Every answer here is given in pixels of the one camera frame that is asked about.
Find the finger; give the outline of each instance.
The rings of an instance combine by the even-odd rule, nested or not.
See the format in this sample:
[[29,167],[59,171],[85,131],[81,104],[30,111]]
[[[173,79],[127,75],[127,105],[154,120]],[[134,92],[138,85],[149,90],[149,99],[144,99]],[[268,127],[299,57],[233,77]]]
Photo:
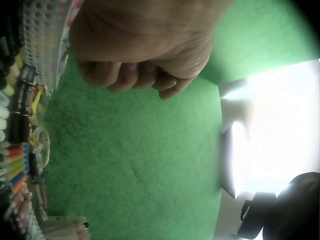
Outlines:
[[123,63],[117,81],[107,87],[110,92],[121,92],[130,89],[138,79],[138,64]]
[[170,97],[173,97],[174,95],[179,94],[192,82],[193,79],[194,78],[189,78],[189,79],[178,78],[176,85],[174,85],[172,88],[159,91],[159,97],[162,100],[166,100]]
[[120,62],[90,62],[76,60],[82,78],[97,87],[108,87],[113,84],[119,74]]
[[156,82],[157,66],[149,61],[139,63],[139,76],[132,89],[151,87]]
[[177,79],[173,76],[171,76],[168,73],[160,73],[160,76],[158,77],[155,84],[152,85],[152,87],[158,91],[163,91],[169,88],[172,88],[177,83]]

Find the black marker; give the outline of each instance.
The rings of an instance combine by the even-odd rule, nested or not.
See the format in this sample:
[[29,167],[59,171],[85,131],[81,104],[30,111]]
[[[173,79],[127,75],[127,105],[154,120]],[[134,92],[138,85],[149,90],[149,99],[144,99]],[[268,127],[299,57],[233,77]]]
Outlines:
[[24,83],[25,88],[22,97],[21,121],[20,121],[20,142],[28,142],[30,135],[30,101],[32,100],[32,89],[36,85],[36,68],[30,67]]
[[24,45],[24,32],[23,32],[23,2],[24,0],[11,0],[13,1],[13,11],[10,14],[12,23],[12,32],[15,40],[15,45],[18,50]]
[[29,66],[24,65],[19,80],[17,82],[16,91],[13,96],[11,102],[11,114],[9,117],[9,132],[8,132],[8,141],[9,142],[20,142],[20,133],[19,133],[19,126],[20,126],[20,116],[21,116],[21,109],[22,109],[22,98],[23,93],[25,90],[25,82],[29,72]]
[[16,64],[20,69],[23,65],[20,49],[24,46],[24,32],[23,32],[23,0],[11,0],[11,12],[7,22],[10,40],[14,48],[13,55],[15,56]]
[[8,16],[2,16],[0,24],[0,50],[4,56],[4,64],[10,68],[10,71],[12,71],[15,77],[18,77],[20,71],[14,58],[17,50],[15,49],[11,20]]
[[3,56],[0,52],[0,75],[5,77],[5,80],[10,85],[14,85],[16,83],[16,77],[13,75],[13,73],[10,71],[10,68],[3,63]]

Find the skin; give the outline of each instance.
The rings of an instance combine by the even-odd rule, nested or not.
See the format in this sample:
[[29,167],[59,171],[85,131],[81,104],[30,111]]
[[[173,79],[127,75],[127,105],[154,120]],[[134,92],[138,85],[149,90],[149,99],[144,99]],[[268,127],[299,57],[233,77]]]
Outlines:
[[110,92],[182,92],[208,62],[212,33],[231,0],[85,0],[70,47],[81,76]]

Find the yellow marker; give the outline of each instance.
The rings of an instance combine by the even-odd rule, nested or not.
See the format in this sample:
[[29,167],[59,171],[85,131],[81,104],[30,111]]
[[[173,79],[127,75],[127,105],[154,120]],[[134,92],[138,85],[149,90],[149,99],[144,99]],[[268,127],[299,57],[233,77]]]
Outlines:
[[5,81],[3,76],[0,76],[0,89],[8,97],[11,97],[14,94],[14,89]]
[[18,77],[18,76],[20,75],[20,70],[19,70],[19,68],[18,68],[18,66],[17,66],[17,63],[14,63],[14,64],[10,67],[10,72],[12,72],[15,77]]
[[5,80],[7,83],[9,83],[11,86],[15,85],[17,82],[17,78],[13,75],[12,71],[9,72],[9,74],[5,77]]
[[22,61],[26,58],[26,53],[26,46],[23,45],[22,48],[20,48],[20,57]]
[[22,68],[23,62],[22,62],[22,60],[21,60],[20,54],[18,54],[18,55],[15,56],[14,58],[15,58],[15,60],[16,60],[16,64],[17,64],[18,68],[19,68],[19,69]]

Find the marker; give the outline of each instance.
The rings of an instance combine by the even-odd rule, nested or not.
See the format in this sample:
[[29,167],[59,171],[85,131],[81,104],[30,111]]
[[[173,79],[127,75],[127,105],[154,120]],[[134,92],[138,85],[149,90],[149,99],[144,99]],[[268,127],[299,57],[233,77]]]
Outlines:
[[0,76],[0,90],[8,97],[14,94],[14,89],[7,83],[3,76]]
[[2,175],[4,175],[4,174],[7,173],[7,172],[9,172],[9,175],[10,175],[11,172],[12,172],[12,174],[14,174],[14,173],[15,173],[14,171],[21,169],[21,166],[24,167],[24,159],[15,161],[15,162],[13,162],[13,163],[5,166],[5,167],[2,167],[2,168],[1,168],[1,171],[3,172]]
[[26,182],[26,178],[25,177],[22,177],[18,182],[17,182],[17,184],[16,185],[14,185],[14,187],[13,187],[13,192],[17,192],[20,188],[21,188],[21,186]]
[[0,168],[0,177],[8,172],[6,168]]
[[5,20],[6,23],[6,40],[7,45],[9,49],[9,53],[13,58],[13,64],[10,65],[10,70],[12,71],[13,75],[15,77],[18,77],[20,75],[19,67],[15,61],[15,57],[19,54],[19,49],[16,46],[16,41],[13,35],[13,29],[12,29],[12,21],[11,18],[8,16]]
[[8,108],[0,105],[0,118],[7,119],[9,117]]
[[15,176],[13,179],[11,179],[10,184],[14,187],[19,183],[19,181],[22,178],[25,178],[25,179],[28,178],[28,175],[26,175],[26,173],[24,171],[20,172],[17,176]]
[[0,141],[4,141],[5,140],[5,133],[3,130],[0,130]]
[[[13,8],[14,10],[10,15],[16,49],[20,51],[25,43],[24,31],[23,31],[23,3],[24,3],[24,0],[17,0],[16,5]],[[17,57],[20,58],[20,60],[21,60],[21,57],[20,55],[16,56],[17,65],[19,68],[21,68],[22,65],[19,66],[20,63],[19,63],[19,60],[17,60]]]
[[37,78],[36,69],[30,68],[26,77],[26,87],[23,92],[22,108],[21,108],[21,121],[20,121],[20,141],[28,142],[30,136],[30,103],[33,99],[33,92],[36,85]]
[[1,148],[8,148],[8,147],[17,147],[17,146],[21,146],[21,144],[9,143],[8,141],[0,142],[0,149]]
[[10,71],[10,68],[3,63],[3,59],[1,57],[2,55],[0,54],[0,73],[9,84],[13,85],[17,81],[16,77]]
[[9,106],[9,103],[9,98],[3,92],[0,91],[0,105],[7,107]]
[[7,121],[3,118],[0,118],[0,130],[5,130],[7,128]]
[[24,153],[19,153],[12,156],[5,156],[3,154],[0,154],[0,167],[4,167],[12,162],[15,162],[19,159],[23,159],[25,156]]
[[23,149],[21,146],[8,147],[8,148],[0,149],[0,154],[3,154],[5,156],[13,156],[21,153],[22,151]]
[[11,104],[11,116],[9,126],[8,141],[10,142],[21,142],[20,141],[20,117],[22,109],[22,99],[25,90],[25,81],[29,72],[29,66],[24,65],[21,69],[21,74],[17,82],[16,91],[12,99]]
[[0,190],[0,207],[2,207],[6,202],[10,201],[10,196],[12,189],[9,186]]
[[13,169],[16,169],[17,167],[20,167],[20,166],[22,166],[23,164],[24,164],[24,159],[23,159],[23,158],[15,161],[15,162],[12,162],[12,163],[10,163],[10,164],[7,166],[8,171],[11,171],[11,170],[13,170]]
[[11,170],[8,173],[9,180],[12,180],[15,176],[17,176],[20,172],[24,170],[24,166],[17,167],[16,169]]
[[0,26],[0,50],[3,54],[4,64],[10,68],[10,71],[13,73],[15,77],[18,77],[20,71],[12,54],[12,39],[7,29],[8,20],[8,17],[3,18],[3,16],[0,20],[0,24],[3,24],[3,22],[5,22],[5,26]]

